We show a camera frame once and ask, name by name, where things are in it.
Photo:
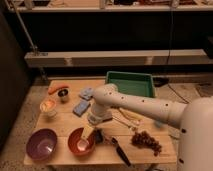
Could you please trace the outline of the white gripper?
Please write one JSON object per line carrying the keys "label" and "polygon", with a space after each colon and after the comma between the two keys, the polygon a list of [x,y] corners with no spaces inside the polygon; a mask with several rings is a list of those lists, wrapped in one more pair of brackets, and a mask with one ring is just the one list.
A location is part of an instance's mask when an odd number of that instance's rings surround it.
{"label": "white gripper", "polygon": [[[109,108],[104,105],[100,105],[94,102],[91,106],[90,112],[88,113],[87,120],[92,125],[98,125],[102,122],[109,121],[112,119],[112,113]],[[87,139],[94,131],[94,127],[86,125],[83,129],[81,138]]]}

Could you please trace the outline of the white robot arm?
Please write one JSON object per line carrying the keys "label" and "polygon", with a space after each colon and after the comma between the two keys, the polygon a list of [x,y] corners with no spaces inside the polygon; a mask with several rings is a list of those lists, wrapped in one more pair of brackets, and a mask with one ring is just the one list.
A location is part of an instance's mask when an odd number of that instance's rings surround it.
{"label": "white robot arm", "polygon": [[177,171],[213,169],[213,97],[184,104],[122,94],[115,84],[105,84],[93,91],[93,99],[82,139],[91,135],[110,107],[124,108],[180,130]]}

